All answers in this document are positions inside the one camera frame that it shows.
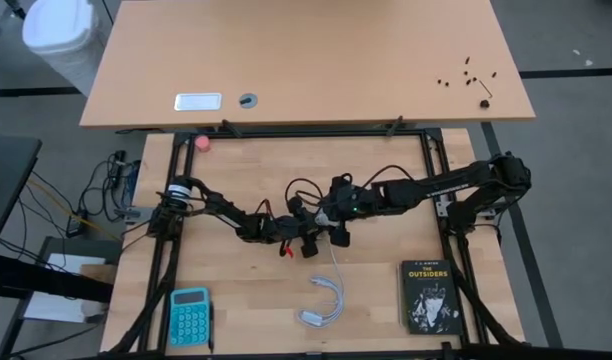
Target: charging cable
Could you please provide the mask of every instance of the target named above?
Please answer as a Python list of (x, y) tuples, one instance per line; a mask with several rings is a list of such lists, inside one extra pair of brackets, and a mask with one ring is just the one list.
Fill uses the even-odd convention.
[(324, 276), (314, 276), (310, 279), (310, 282), (317, 286), (329, 288), (335, 292), (337, 299), (332, 303), (335, 305), (335, 309), (327, 315), (322, 315), (316, 311), (310, 310), (300, 310), (297, 313), (297, 319), (299, 319), (302, 324), (318, 329), (325, 328), (335, 322), (335, 320), (339, 318), (344, 310), (344, 279), (342, 278), (342, 274), (337, 267), (337, 260), (335, 259), (335, 253), (333, 252), (333, 245), (329, 243), (328, 246), (330, 247), (330, 255), (333, 258), (333, 265), (335, 266), (335, 272), (337, 272), (341, 287), (338, 287), (332, 280)]

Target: white trash can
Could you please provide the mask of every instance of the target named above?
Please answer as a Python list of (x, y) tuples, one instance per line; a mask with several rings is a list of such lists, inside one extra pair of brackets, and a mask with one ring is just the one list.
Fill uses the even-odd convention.
[(37, 0), (26, 15), (22, 37), (88, 97), (104, 53), (99, 18), (88, 0)]

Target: book cover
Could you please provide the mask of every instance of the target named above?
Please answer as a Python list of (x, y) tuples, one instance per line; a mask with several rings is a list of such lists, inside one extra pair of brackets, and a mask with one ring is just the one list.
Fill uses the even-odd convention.
[(461, 335), (462, 314), (448, 261), (404, 261), (400, 269), (409, 333)]

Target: calculator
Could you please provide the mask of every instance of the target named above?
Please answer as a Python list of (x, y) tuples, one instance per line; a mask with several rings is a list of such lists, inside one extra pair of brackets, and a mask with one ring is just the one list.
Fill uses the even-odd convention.
[(195, 346), (208, 343), (210, 338), (210, 299), (204, 287), (179, 289), (170, 295), (170, 326), (172, 346)]

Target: wooden table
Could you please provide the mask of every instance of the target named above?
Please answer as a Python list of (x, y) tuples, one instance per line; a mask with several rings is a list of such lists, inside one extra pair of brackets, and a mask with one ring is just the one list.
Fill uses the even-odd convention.
[[(220, 93), (221, 108), (175, 111), (178, 93)], [(252, 109), (239, 104), (246, 93), (258, 97)], [(489, 109), (480, 108), (483, 99)], [(122, 1), (80, 124), (348, 124), (399, 116), (535, 117), (489, 0)]]
[[(466, 130), (443, 130), (443, 135), (451, 168), (475, 160)], [(159, 202), (155, 191), (165, 186), (172, 139), (169, 134), (148, 136), (134, 205), (155, 206)], [(388, 164), (403, 166), (415, 178), (426, 177), (419, 138), (213, 140), (210, 152), (195, 155), (192, 173), (249, 212), (268, 198), (278, 216), (287, 213), (284, 188), (295, 177), (307, 177), (327, 189), (333, 176), (350, 172), (356, 183), (363, 183)], [(382, 176), (402, 177), (397, 171)], [(295, 317), (299, 309), (331, 301), (330, 290), (308, 281), (313, 275), (336, 278), (324, 241), (319, 242), (320, 254), (313, 258), (280, 258), (277, 244), (244, 243), (216, 218), (189, 218), (184, 225), (176, 288), (210, 289), (215, 304), (215, 351), (219, 354), (424, 350), (438, 349), (441, 341), (459, 346), (456, 336), (410, 336), (398, 321), (397, 264), (442, 257), (433, 203), (422, 202), (401, 216), (350, 222), (348, 228), (351, 246), (334, 248), (346, 285), (346, 307), (338, 321), (326, 329), (308, 328)], [(142, 233), (141, 229), (129, 233), (126, 243)], [(481, 298), (509, 333), (521, 339), (521, 325), (493, 230), (478, 227), (469, 241)], [(123, 254), (102, 350), (119, 340), (144, 303), (153, 248), (154, 239), (145, 238)], [(466, 315), (476, 340), (470, 311)], [(158, 322), (154, 323), (153, 340), (159, 329)], [(204, 346), (169, 349), (168, 353), (207, 351)]]

